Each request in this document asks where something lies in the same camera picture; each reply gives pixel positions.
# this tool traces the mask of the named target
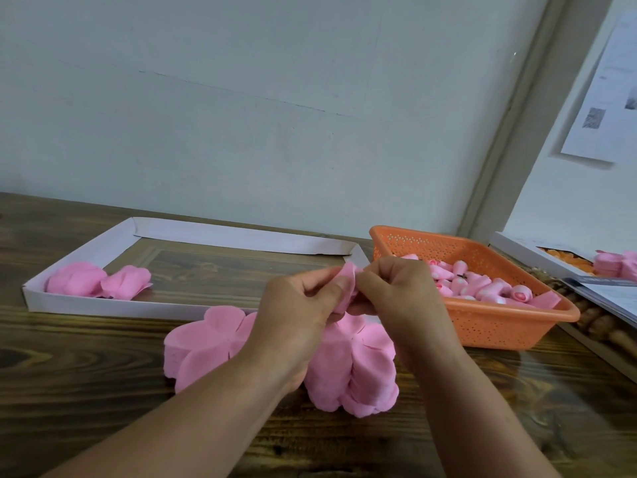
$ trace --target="table surface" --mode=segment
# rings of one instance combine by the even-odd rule
[[[171,397],[163,338],[179,322],[29,313],[20,286],[129,216],[254,226],[4,193],[0,215],[0,475],[36,476]],[[349,239],[371,255],[369,240]],[[528,352],[469,353],[563,476],[637,476],[637,385],[564,331]],[[318,411],[300,389],[234,473],[443,476],[400,366],[397,382],[395,407],[365,419]]]

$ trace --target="white box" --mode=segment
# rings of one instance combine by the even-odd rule
[[[343,256],[345,261],[351,261],[359,267],[370,263],[360,246],[352,241],[160,218],[133,217],[93,238],[25,283],[22,286],[22,292],[29,312],[201,320],[209,308],[207,305],[74,297],[44,291],[49,277],[60,268],[78,261],[90,262],[103,268],[141,238],[265,252]],[[254,312],[255,309],[244,308],[243,310]]]
[[[530,238],[517,238],[515,236],[507,235],[501,231],[497,231],[491,235],[489,244],[503,251],[507,255],[512,256],[516,260],[519,260],[523,264],[528,265],[529,267],[540,268],[557,279],[574,277],[576,275],[590,276],[590,274],[583,272],[579,268],[569,265],[554,256],[551,256],[540,248],[570,252],[585,258],[590,262],[593,262],[593,259],[595,258],[594,254],[591,255],[589,252],[570,247],[563,243],[534,240]]]

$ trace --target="orange plastic basket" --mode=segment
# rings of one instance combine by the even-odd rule
[[[502,255],[476,241],[391,226],[374,226],[374,260],[412,253],[421,259],[464,260],[473,272],[526,285],[534,295],[550,290]],[[563,296],[552,310],[444,298],[463,345],[522,351],[533,347],[557,322],[575,322],[580,311]]]

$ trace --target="person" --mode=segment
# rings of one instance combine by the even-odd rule
[[[328,268],[271,280],[250,338],[233,358],[76,458],[57,477],[224,477],[303,381],[343,298]],[[450,478],[558,477],[502,395],[463,349],[429,268],[386,257],[356,275],[348,311],[378,315],[414,375]]]

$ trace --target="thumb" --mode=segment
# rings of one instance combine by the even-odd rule
[[[378,299],[379,296],[384,295],[389,287],[389,283],[374,272],[363,271],[356,274],[356,288],[371,303],[374,303],[374,300]]]
[[[350,286],[354,288],[352,283],[350,283],[350,280],[350,278],[344,275],[336,277],[318,291],[318,293],[314,296],[314,300],[319,302],[325,312],[332,312],[334,307],[340,303],[343,297],[345,297],[346,289]]]

